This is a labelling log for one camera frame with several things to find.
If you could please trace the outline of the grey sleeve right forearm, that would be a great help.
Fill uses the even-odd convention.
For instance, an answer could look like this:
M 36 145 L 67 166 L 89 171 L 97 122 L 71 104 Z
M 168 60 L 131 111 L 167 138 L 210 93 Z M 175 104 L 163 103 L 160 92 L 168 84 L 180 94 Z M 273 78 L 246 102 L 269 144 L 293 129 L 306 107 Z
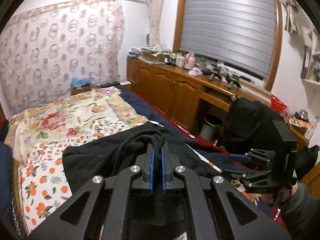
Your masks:
M 298 183 L 295 194 L 280 206 L 291 239 L 319 239 L 319 200 Z

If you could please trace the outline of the person's right hand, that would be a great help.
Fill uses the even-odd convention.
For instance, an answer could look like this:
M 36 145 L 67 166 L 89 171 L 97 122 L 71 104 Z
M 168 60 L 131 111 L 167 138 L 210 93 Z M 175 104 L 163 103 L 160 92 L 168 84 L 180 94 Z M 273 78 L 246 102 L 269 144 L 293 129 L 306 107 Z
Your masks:
M 297 192 L 298 183 L 295 183 L 290 189 L 283 187 L 278 193 L 265 193 L 261 195 L 262 201 L 269 206 L 280 206 L 289 201 Z

